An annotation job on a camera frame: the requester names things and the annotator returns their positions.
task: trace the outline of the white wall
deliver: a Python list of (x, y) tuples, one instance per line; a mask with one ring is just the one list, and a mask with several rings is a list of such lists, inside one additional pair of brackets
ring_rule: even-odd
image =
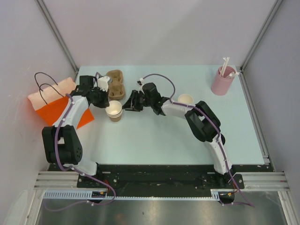
[(284, 170), (300, 209), (300, 1), (283, 3), (246, 80), (278, 171)]
[(44, 71), (59, 81), (74, 74), (33, 0), (2, 0), (0, 31), (2, 224), (12, 202), (22, 190), (32, 189), (38, 171), (47, 165), (41, 136), (45, 123), (27, 99), (38, 90), (33, 75)]
[(45, 0), (80, 66), (239, 66), (274, 2)]

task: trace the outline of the metal floor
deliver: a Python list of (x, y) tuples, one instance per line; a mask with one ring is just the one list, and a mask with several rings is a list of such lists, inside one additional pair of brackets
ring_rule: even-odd
[[(107, 206), (79, 204), (62, 212), (42, 206), (37, 225), (286, 225), (277, 192), (248, 192), (249, 206), (224, 206), (216, 201), (118, 200)], [(242, 201), (240, 195), (235, 201)], [(57, 209), (74, 200), (43, 200)]]

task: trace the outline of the bag handle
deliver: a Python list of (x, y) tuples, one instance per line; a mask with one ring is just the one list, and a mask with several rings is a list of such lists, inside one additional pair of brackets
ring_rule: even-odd
[(36, 83), (37, 83), (37, 86), (39, 87), (39, 91), (40, 91), (40, 92), (43, 91), (43, 90), (41, 90), (41, 86), (42, 86), (42, 85), (39, 85), (39, 84), (38, 84), (38, 81), (37, 81), (37, 75), (38, 75), (38, 74), (44, 74), (44, 75), (50, 77), (50, 78), (54, 81), (54, 83), (58, 86), (58, 84), (56, 83), (56, 81), (55, 81), (50, 75), (48, 75), (48, 74), (46, 74), (46, 73), (43, 73), (43, 72), (37, 72), (36, 74), (34, 74), (34, 79), (35, 79), (35, 81), (36, 81)]
[(41, 98), (44, 100), (44, 102), (46, 103), (46, 105), (48, 104), (46, 101), (45, 101), (45, 99), (43, 98), (43, 96), (42, 96), (42, 93), (41, 93), (41, 91), (43, 91), (42, 89), (41, 89), (41, 87), (43, 86), (43, 85), (45, 85), (45, 84), (47, 84), (47, 85), (49, 85), (50, 87), (52, 87), (60, 96), (62, 96), (63, 97), (63, 95), (62, 94), (60, 94), (52, 85), (50, 85), (50, 84), (48, 84), (48, 83), (43, 83), (43, 84), (41, 84), (40, 86), (39, 86), (39, 94), (41, 95)]

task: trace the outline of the orange paper bag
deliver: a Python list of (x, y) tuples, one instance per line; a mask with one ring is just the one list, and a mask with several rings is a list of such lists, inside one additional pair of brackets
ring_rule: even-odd
[[(37, 114), (49, 125), (52, 126), (58, 118), (61, 116), (63, 111), (68, 105), (69, 98), (65, 96), (65, 94), (71, 93), (76, 87), (76, 84), (72, 80), (72, 78), (67, 78), (59, 83), (54, 85), (49, 85), (47, 83), (43, 83), (41, 85), (36, 83), (39, 87), (39, 91), (28, 95), (28, 99), (31, 101), (34, 110)], [(42, 86), (48, 85), (47, 88), (41, 89)], [(82, 115), (77, 128), (82, 127), (83, 125), (94, 120), (94, 117), (89, 109), (87, 109)]]

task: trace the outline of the aluminum frame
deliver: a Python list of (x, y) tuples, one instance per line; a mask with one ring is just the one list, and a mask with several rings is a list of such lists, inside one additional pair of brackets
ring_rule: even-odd
[[(291, 192), (284, 172), (240, 172), (243, 176), (245, 189), (243, 192), (277, 191), (285, 213), (288, 225), (299, 224), (299, 217), (295, 211)], [(76, 172), (40, 172), (35, 184), (35, 195), (28, 214), (26, 225), (34, 225), (38, 220), (38, 213), (44, 199), (81, 199), (87, 200), (94, 191), (105, 191), (105, 188), (77, 188), (79, 174)], [(218, 201), (218, 191), (212, 189), (209, 198), (143, 198), (120, 197), (117, 200), (188, 200), (188, 201)]]

